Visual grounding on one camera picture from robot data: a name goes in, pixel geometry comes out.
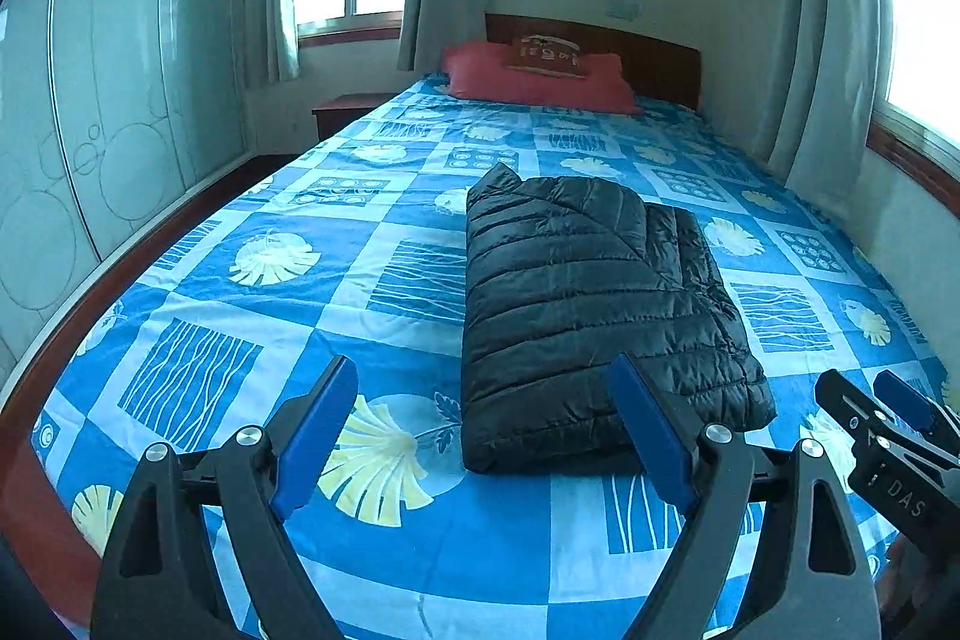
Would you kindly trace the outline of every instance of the bedside table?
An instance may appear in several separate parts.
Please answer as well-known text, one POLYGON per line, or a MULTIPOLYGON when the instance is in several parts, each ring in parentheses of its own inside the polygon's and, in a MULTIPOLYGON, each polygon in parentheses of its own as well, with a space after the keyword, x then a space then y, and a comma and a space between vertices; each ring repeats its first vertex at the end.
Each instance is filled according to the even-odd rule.
POLYGON ((329 139, 395 95, 392 92, 352 92, 321 104, 313 110, 317 119, 317 136, 321 142, 329 139))

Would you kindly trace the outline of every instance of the sliding wardrobe door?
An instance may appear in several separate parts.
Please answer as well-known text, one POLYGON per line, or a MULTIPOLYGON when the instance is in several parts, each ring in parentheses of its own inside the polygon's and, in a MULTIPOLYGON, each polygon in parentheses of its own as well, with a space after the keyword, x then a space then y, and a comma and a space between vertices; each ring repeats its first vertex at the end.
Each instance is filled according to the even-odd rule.
POLYGON ((158 0, 54 0, 53 79, 68 171, 106 258, 184 192, 158 0))
POLYGON ((97 265, 51 97, 50 0, 0 0, 0 386, 97 265))
POLYGON ((233 52, 233 0, 160 0, 160 47, 186 186, 244 150, 233 52))

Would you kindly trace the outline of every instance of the blue bed sheet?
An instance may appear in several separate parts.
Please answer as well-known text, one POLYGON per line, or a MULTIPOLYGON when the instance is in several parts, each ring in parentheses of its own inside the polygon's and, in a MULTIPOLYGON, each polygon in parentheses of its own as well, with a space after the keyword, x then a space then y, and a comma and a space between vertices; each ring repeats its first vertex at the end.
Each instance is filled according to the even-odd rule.
MULTIPOLYGON (((335 354, 360 397, 318 490, 287 530, 349 637, 619 638, 682 519, 646 477, 464 471, 460 344, 467 189, 502 161, 586 175, 692 210, 779 416, 753 442, 850 442, 812 399, 836 367, 891 368, 939 395, 942 365, 837 229, 720 143, 693 112, 639 118, 455 100, 421 80, 235 199, 154 263, 83 340, 32 442, 95 548, 157 439, 217 446, 304 393, 335 354)), ((872 565, 892 528, 850 495, 872 565)), ((757 544, 751 506, 709 629, 733 622, 757 544)), ((222 519, 208 524, 237 624, 257 618, 222 519)))

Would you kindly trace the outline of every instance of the silver screw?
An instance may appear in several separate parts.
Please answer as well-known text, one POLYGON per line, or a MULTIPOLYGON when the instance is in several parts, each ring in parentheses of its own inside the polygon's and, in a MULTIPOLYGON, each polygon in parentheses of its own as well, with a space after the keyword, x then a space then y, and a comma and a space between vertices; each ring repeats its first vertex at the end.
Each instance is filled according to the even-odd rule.
POLYGON ((712 423, 707 426, 707 439, 709 439, 710 442, 726 445, 731 441, 731 439, 733 439, 733 435, 726 426, 722 426, 718 423, 712 423))
POLYGON ((256 445, 263 437, 263 431, 259 426, 245 426, 237 432, 237 442, 241 445, 256 445))
POLYGON ((824 446, 815 439, 805 439, 800 442, 800 450, 806 453, 810 458, 819 458, 824 455, 824 446))
POLYGON ((147 461, 163 461, 167 458, 170 449, 162 442, 155 442, 143 453, 147 456, 147 461))

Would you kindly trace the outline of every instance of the wooden headboard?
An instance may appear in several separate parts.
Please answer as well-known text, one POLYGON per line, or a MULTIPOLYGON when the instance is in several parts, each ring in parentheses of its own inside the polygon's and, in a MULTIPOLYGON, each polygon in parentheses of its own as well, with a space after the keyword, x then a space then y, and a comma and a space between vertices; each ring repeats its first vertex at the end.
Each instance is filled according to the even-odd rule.
POLYGON ((615 52, 623 62, 624 78, 640 95, 673 101, 690 109, 696 109, 700 102, 700 53, 696 49, 600 25, 487 15, 490 42, 510 44, 518 37, 538 33, 569 39, 587 53, 615 52))

